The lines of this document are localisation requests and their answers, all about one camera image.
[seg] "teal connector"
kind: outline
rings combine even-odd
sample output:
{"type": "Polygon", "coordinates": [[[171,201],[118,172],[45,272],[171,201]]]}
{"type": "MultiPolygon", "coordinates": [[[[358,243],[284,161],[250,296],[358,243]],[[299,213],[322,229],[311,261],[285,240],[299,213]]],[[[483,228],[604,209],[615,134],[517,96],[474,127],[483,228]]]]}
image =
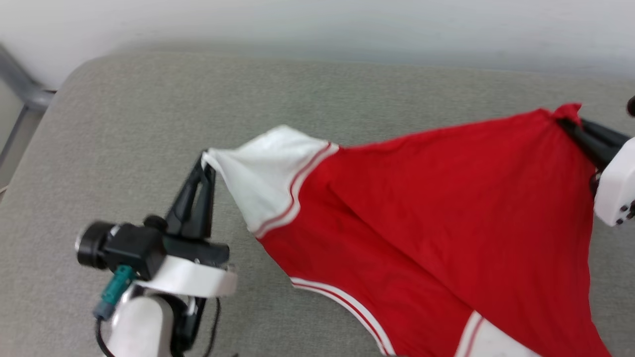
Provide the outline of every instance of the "teal connector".
{"type": "Polygon", "coordinates": [[[102,301],[93,310],[95,318],[109,320],[115,311],[115,305],[136,278],[137,274],[131,266],[118,266],[110,283],[102,292],[102,301]]]}

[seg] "gray textured cloth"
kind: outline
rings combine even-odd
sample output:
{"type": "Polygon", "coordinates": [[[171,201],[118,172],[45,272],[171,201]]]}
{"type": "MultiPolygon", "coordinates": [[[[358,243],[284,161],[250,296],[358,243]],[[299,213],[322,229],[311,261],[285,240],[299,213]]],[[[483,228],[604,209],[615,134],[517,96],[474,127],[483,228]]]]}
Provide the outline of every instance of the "gray textured cloth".
{"type": "MultiPolygon", "coordinates": [[[[97,218],[164,213],[204,148],[235,147],[283,123],[362,144],[568,101],[634,134],[624,112],[633,94],[635,82],[470,69],[186,53],[89,62],[55,96],[0,203],[0,354],[99,355],[91,310],[110,274],[76,262],[77,233],[97,218]]],[[[216,198],[213,238],[230,244],[240,281],[224,299],[214,356],[379,355],[344,308],[291,287],[222,182],[216,198]]],[[[635,354],[633,232],[597,222],[591,244],[594,321],[616,357],[635,354]]],[[[189,356],[203,352],[213,310],[189,356]]]]}

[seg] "red fabric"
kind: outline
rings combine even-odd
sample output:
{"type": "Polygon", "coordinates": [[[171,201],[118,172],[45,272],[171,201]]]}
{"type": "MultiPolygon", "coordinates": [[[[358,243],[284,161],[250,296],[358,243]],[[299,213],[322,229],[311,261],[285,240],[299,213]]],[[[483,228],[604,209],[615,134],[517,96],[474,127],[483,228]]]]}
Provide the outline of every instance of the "red fabric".
{"type": "Polygon", "coordinates": [[[555,122],[579,108],[341,148],[260,241],[360,301],[397,354],[454,356],[476,310],[543,357],[609,356],[588,301],[594,167],[555,122]]]}

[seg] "red stripe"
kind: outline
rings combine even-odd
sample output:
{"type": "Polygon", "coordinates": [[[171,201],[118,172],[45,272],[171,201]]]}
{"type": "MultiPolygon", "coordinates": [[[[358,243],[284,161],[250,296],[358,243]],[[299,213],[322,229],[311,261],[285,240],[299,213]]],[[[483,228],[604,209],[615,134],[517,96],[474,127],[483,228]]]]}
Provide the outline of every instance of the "red stripe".
{"type": "Polygon", "coordinates": [[[379,333],[377,333],[377,331],[375,330],[375,327],[373,327],[373,325],[366,319],[364,314],[360,313],[359,310],[357,310],[357,308],[355,306],[353,306],[350,302],[344,300],[343,297],[337,295],[336,293],[334,293],[332,291],[329,291],[327,289],[324,289],[324,288],[319,288],[317,286],[305,285],[305,284],[301,284],[301,283],[293,283],[293,285],[295,285],[295,286],[303,286],[305,288],[321,290],[323,292],[326,292],[326,293],[336,297],[339,301],[345,302],[348,306],[350,306],[353,310],[355,310],[355,312],[357,312],[358,316],[360,316],[362,319],[364,319],[364,321],[366,322],[366,325],[369,326],[370,329],[372,330],[372,334],[375,335],[375,338],[382,344],[382,352],[386,356],[388,355],[388,351],[386,351],[386,347],[384,347],[384,343],[382,342],[381,338],[379,337],[379,333]]]}
{"type": "Polygon", "coordinates": [[[331,143],[329,142],[328,145],[326,147],[324,147],[323,149],[321,149],[320,151],[318,151],[313,158],[311,158],[311,160],[304,165],[304,167],[302,167],[300,169],[300,171],[298,171],[295,176],[293,176],[293,180],[291,180],[291,185],[289,185],[289,195],[291,195],[291,203],[289,204],[289,207],[287,207],[287,209],[283,212],[280,213],[279,215],[266,220],[263,224],[260,225],[260,227],[256,230],[256,232],[253,234],[256,237],[260,236],[262,234],[262,231],[269,225],[274,223],[275,221],[281,220],[282,218],[284,218],[284,216],[286,216],[287,214],[289,214],[289,212],[291,211],[291,208],[293,207],[293,204],[295,203],[295,197],[293,197],[293,186],[295,185],[295,182],[298,180],[299,176],[305,172],[306,170],[309,169],[309,167],[311,167],[311,165],[313,164],[313,162],[315,162],[315,160],[317,160],[317,158],[322,155],[324,152],[326,152],[329,148],[331,147],[331,143]]]}
{"type": "Polygon", "coordinates": [[[478,329],[481,327],[482,323],[483,323],[483,317],[481,316],[481,318],[476,323],[476,327],[474,327],[474,331],[472,332],[472,337],[470,337],[470,344],[467,345],[467,351],[465,352],[465,357],[470,357],[470,354],[472,353],[472,346],[474,345],[474,340],[476,339],[476,334],[478,333],[478,329]]]}

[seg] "red and white t-shirt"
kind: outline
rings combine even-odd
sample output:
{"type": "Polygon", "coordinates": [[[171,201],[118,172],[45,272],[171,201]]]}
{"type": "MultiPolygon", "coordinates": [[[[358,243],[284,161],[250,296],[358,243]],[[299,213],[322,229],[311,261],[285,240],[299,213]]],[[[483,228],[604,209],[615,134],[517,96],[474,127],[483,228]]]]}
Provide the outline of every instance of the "red and white t-shirt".
{"type": "Polygon", "coordinates": [[[579,108],[359,147],[280,126],[203,159],[293,286],[344,306],[386,355],[604,357],[595,169],[555,122],[579,108]]]}

